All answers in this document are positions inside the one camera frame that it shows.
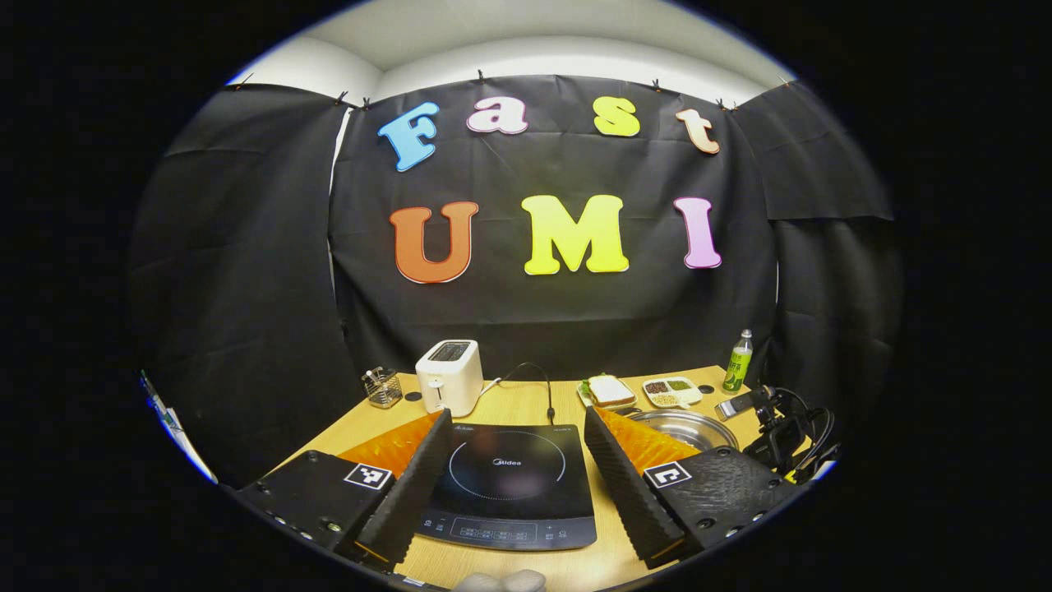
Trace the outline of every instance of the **stainless steel bowl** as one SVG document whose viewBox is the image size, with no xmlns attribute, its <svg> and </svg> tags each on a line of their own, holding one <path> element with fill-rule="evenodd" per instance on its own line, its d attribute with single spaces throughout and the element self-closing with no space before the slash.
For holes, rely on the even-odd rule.
<svg viewBox="0 0 1052 592">
<path fill-rule="evenodd" d="M 740 450 L 734 434 L 723 424 L 693 411 L 662 409 L 636 413 L 629 415 L 628 419 L 668 434 L 702 452 L 719 446 L 730 446 L 734 450 Z"/>
</svg>

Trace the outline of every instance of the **green bottle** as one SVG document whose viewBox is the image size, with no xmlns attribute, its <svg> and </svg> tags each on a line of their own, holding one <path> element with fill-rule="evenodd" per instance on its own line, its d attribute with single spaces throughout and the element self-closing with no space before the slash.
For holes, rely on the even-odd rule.
<svg viewBox="0 0 1052 592">
<path fill-rule="evenodd" d="M 742 332 L 742 339 L 734 344 L 734 351 L 730 354 L 730 362 L 727 363 L 727 376 L 724 379 L 723 392 L 728 395 L 737 393 L 745 381 L 745 372 L 749 370 L 749 361 L 752 360 L 752 332 L 746 329 Z"/>
</svg>

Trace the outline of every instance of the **toaster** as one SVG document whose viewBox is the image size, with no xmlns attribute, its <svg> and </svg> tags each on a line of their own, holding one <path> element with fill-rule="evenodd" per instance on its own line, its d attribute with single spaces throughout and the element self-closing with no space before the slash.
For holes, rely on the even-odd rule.
<svg viewBox="0 0 1052 592">
<path fill-rule="evenodd" d="M 453 417 L 471 413 L 482 394 L 479 344 L 471 340 L 439 342 L 417 363 L 417 380 L 427 413 L 443 409 Z"/>
</svg>

